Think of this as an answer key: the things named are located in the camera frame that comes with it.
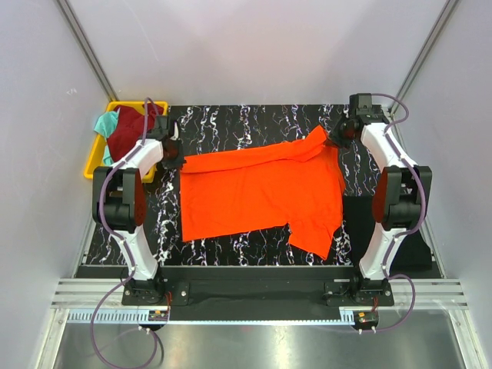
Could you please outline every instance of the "black cloth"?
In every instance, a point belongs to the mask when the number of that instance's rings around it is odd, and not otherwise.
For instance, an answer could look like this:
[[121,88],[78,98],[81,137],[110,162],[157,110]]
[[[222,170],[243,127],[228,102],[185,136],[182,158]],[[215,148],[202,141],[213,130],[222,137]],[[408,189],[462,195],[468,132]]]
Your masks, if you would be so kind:
[[[351,239],[352,262],[358,265],[369,247],[374,226],[372,196],[344,196],[345,230]],[[431,250],[419,232],[407,236],[400,245],[391,274],[409,271],[429,271],[432,268]]]

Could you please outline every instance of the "teal cloth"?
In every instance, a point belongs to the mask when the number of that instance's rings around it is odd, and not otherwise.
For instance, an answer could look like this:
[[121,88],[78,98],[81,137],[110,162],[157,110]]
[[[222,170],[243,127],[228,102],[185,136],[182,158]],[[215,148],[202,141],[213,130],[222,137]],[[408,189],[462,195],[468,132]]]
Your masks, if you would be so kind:
[[[94,131],[99,133],[102,137],[108,138],[113,134],[118,124],[119,111],[108,111],[101,115],[95,124]],[[102,156],[102,162],[105,165],[111,165],[114,163],[111,155],[109,154],[109,148],[106,145],[105,153]]]

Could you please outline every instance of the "dark red cloth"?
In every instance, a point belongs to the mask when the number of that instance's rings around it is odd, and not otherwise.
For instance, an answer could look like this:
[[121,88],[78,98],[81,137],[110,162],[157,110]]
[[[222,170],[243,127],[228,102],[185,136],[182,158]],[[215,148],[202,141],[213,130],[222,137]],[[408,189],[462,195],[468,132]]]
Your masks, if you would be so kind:
[[[115,111],[119,109],[118,125],[111,136],[108,137],[107,143],[109,154],[114,162],[123,158],[137,142],[138,138],[144,132],[144,115],[135,109],[117,105]],[[164,112],[161,106],[158,106],[159,114]],[[155,122],[155,110],[148,106],[148,124],[147,131],[153,129]]]

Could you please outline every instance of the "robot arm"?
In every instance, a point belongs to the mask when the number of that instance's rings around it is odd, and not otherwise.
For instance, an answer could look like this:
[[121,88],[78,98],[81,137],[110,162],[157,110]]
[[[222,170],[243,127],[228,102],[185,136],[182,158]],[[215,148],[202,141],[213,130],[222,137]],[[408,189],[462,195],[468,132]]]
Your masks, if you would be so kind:
[[[144,144],[138,140],[135,147],[141,146],[138,153],[130,159],[126,157],[115,162],[111,167],[97,167],[94,171],[92,189],[92,217],[100,222],[98,212],[102,184],[111,169],[124,163],[108,183],[105,193],[104,212],[109,227],[123,236],[135,260],[135,274],[131,281],[133,291],[148,291],[153,294],[158,290],[158,263],[152,256],[145,237],[143,223],[147,211],[145,193],[141,179],[151,167],[162,161],[165,168],[177,168],[185,161],[178,140],[178,125],[170,125],[168,117],[158,115],[155,126],[147,134]],[[131,259],[120,244],[126,264]]]
[[385,132],[388,123],[381,107],[372,105],[370,94],[357,94],[350,97],[347,114],[330,133],[331,144],[339,148],[348,147],[355,139],[360,140],[371,152],[381,171],[372,204],[376,226],[367,252],[359,264],[362,284],[363,280],[385,280],[382,267],[386,265],[389,273],[394,256],[405,236],[396,239],[385,260],[391,241],[396,234],[412,229],[421,214],[420,194],[402,159],[417,172],[424,188],[426,202],[431,189],[431,170],[429,167],[418,166],[405,154],[391,130]]

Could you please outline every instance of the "black marble table surface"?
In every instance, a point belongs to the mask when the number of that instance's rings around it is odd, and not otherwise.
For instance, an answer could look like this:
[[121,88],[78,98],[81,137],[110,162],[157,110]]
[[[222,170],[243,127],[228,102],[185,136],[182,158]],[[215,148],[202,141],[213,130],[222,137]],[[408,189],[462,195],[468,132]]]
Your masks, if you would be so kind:
[[[169,114],[181,125],[184,154],[196,155],[294,141],[317,125],[329,131],[343,110],[343,105],[212,105],[173,106]],[[379,170],[364,146],[340,150],[339,165],[345,195],[374,194]],[[183,242],[179,173],[158,167],[145,191],[148,212],[144,229],[161,265],[351,265],[350,239],[343,225],[335,232],[325,261],[290,246],[288,225]],[[96,225],[86,256],[89,265],[125,263],[118,246],[100,225]]]

